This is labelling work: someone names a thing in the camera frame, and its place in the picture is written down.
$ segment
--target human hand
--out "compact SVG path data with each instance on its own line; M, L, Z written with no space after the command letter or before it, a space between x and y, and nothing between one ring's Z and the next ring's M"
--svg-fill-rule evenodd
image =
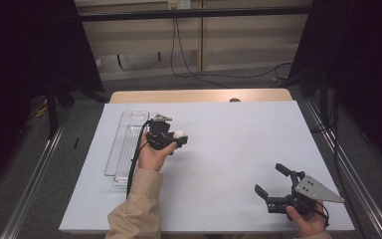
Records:
M148 144L148 132L144 133L141 137L140 148L141 152L138 156L138 167L149 169L153 171L160 171L163 166L164 160L167 155L172 153L176 148L176 142L172 142L165 148L156 150Z
M315 204L315 210L323 212L322 202ZM314 212L309 217L303 217L292 206L288 206L286 212L295 222L299 237L313 236L325 230L324 218L318 213Z

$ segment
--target beige sleeve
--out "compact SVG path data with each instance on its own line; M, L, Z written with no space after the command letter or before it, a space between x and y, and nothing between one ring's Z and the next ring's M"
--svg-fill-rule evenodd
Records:
M323 231L310 237L293 237L294 239L332 239L328 232Z
M126 201L107 216L106 239L160 238L159 194L163 174L138 168Z

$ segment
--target aluminum rail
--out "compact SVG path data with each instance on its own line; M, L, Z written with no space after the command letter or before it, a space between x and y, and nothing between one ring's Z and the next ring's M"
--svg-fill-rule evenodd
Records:
M319 115L319 109L315 102L313 100L307 101L307 105L315 122L318 125L323 125L321 117ZM330 149L334 151L334 144L336 138L333 131L331 131L330 129L327 130L324 126L321 126L320 129L322 129L322 134L325 140L327 141L328 145L330 146ZM380 207L377 205L372 195L362 182L361 178L358 176L358 173L352 166L352 163L350 162L346 153L343 151L343 148L340 146L340 144L337 145L336 153L339 167L345 174L349 184L355 192L355 195L362 204L377 233L380 235L380 238L382 238L382 211Z
M52 159L52 155L58 145L58 142L61 138L62 132L68 121L68 117L70 114L70 109L66 109L62 113L62 122L59 125L56 133L50 139L45 146L45 149L39 159L39 162L34 170L29 183L27 184L23 195L21 196L16 208L14 209L9 221L7 222L0 239L15 239L20 232L21 226L25 218L27 217L27 213L30 210L30 207L33 203L34 197L36 195L37 190L42 182L43 176L45 174L46 168L49 165L49 162Z
M295 6L295 7L268 7L268 8L224 8L224 9L191 9L191 10L159 10L142 12L116 12L116 13L81 13L79 16L57 16L61 20L75 20L81 22L119 21L119 20L146 20L171 18L202 18L202 17L238 17L260 15L300 15L312 12L326 12L336 9L336 6Z

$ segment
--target white table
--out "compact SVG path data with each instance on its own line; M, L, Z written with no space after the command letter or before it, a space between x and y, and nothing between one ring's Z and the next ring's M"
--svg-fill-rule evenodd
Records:
M173 118L188 144L165 162L160 209L166 233L289 232L294 225L270 214L254 192L257 183L270 196L290 193L290 179L277 162L303 170L337 192L296 102L108 104L60 230L105 233L107 214L125 192L104 176L120 115L150 111ZM343 204L325 203L329 231L354 230Z

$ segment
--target clear plastic tray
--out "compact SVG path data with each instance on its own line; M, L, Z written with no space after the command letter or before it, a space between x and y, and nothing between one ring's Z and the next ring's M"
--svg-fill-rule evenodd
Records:
M149 112L122 113L104 171L104 175L112 176L114 186L126 187L139 133L148 118Z

